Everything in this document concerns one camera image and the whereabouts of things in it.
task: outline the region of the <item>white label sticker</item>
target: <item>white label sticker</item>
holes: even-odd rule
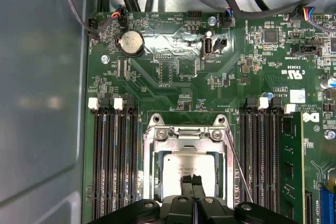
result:
[[[305,123],[312,121],[314,123],[319,123],[320,122],[320,114],[319,113],[304,113],[303,114],[303,121]]]
[[[289,91],[290,103],[306,103],[306,91],[304,89]]]

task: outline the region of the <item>integrated circuit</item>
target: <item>integrated circuit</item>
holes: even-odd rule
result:
[[[336,52],[336,38],[330,38],[330,52]]]
[[[273,29],[266,29],[264,31],[264,42],[267,44],[278,43],[278,32]]]

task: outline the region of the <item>chip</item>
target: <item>chip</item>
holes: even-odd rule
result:
[[[242,73],[250,73],[250,66],[243,65],[241,67],[241,72]]]
[[[265,43],[276,44],[278,43],[278,33],[276,30],[265,30],[264,31],[264,41]]]
[[[330,51],[336,52],[336,38],[330,38]]]

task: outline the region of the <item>capacitor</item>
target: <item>capacitor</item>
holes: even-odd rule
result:
[[[116,39],[116,44],[126,56],[136,57],[144,51],[145,41],[141,33],[126,31]]]
[[[332,77],[329,79],[323,79],[321,81],[321,88],[323,89],[336,88],[336,78]]]

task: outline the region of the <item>screw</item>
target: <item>screw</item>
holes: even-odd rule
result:
[[[180,202],[187,202],[187,201],[188,201],[188,199],[187,199],[187,198],[184,198],[184,197],[178,198],[178,200],[179,200]]]
[[[103,64],[107,64],[107,63],[109,63],[110,62],[110,57],[108,57],[107,55],[103,55],[102,57],[101,57],[101,63],[103,63]]]
[[[324,137],[328,140],[332,140],[336,137],[335,131],[326,131]]]
[[[214,200],[211,199],[211,198],[205,198],[204,201],[207,202],[207,203],[213,203],[214,202]]]
[[[208,18],[208,25],[210,26],[215,26],[217,24],[217,18],[212,16],[210,18]]]
[[[244,204],[242,205],[242,208],[245,210],[245,211],[251,211],[252,210],[252,207],[247,205],[247,204]]]
[[[222,138],[223,134],[220,130],[215,130],[215,131],[212,132],[211,136],[214,140],[220,140]]]
[[[167,138],[167,131],[166,131],[166,130],[163,130],[163,129],[158,130],[158,131],[156,132],[156,137],[157,137],[158,139],[161,139],[161,140]]]

